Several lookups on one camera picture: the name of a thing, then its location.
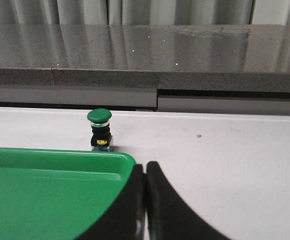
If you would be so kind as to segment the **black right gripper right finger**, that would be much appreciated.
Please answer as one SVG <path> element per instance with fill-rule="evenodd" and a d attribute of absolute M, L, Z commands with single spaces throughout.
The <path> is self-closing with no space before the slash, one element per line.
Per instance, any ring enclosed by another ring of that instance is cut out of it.
<path fill-rule="evenodd" d="M 228 239 L 187 205 L 156 161 L 146 165 L 145 202 L 151 240 Z"/>

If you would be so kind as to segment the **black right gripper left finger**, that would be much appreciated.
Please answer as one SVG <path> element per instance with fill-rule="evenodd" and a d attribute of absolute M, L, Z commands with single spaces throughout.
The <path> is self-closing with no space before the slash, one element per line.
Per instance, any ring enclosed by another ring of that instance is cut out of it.
<path fill-rule="evenodd" d="M 117 198 L 105 213 L 78 240 L 142 240 L 145 228 L 145 174 L 133 166 Z"/>

